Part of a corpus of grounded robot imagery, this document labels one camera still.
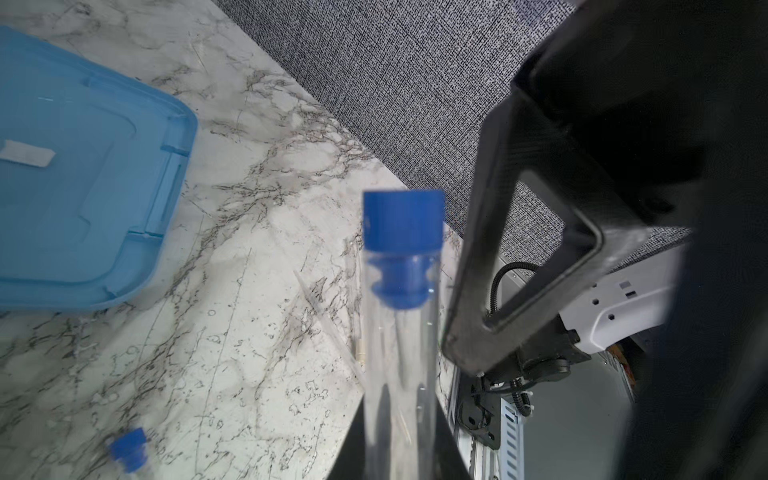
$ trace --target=white label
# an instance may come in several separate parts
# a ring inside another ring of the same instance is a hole
[[[6,140],[5,146],[0,150],[0,159],[33,167],[47,167],[54,155],[56,152],[50,148],[35,147],[13,140]]]

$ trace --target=test tube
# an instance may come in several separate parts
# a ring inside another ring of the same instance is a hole
[[[432,480],[440,190],[363,194],[366,478]]]

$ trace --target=clear plastic tube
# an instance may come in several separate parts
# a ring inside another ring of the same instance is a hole
[[[367,480],[431,480],[440,252],[363,252]]]

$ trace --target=black bracket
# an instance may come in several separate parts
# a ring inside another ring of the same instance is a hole
[[[524,181],[564,222],[563,240],[533,278],[490,316],[483,306],[515,193]],[[443,353],[462,371],[489,371],[647,239],[647,226],[519,88],[485,119]]]
[[[435,423],[435,480],[472,480],[469,476],[458,447],[453,440],[453,432],[445,419],[442,409],[437,409]],[[336,456],[333,468],[327,480],[364,480],[366,465],[366,431],[363,418],[362,400],[346,433],[341,450]]]
[[[501,446],[502,423],[498,395],[484,392],[483,379],[464,373],[458,379],[456,425],[491,449]]]

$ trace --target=blue cap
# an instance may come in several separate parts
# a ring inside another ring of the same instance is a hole
[[[418,255],[442,249],[442,190],[362,194],[362,241],[366,250]]]
[[[445,197],[441,190],[365,192],[362,241],[383,253],[370,263],[381,272],[373,292],[389,308],[419,308],[435,291],[427,271],[442,249]]]
[[[123,464],[125,473],[132,473],[147,463],[145,443],[147,443],[147,437],[144,435],[144,429],[139,428],[115,440],[112,445],[109,445],[109,452],[112,458]]]

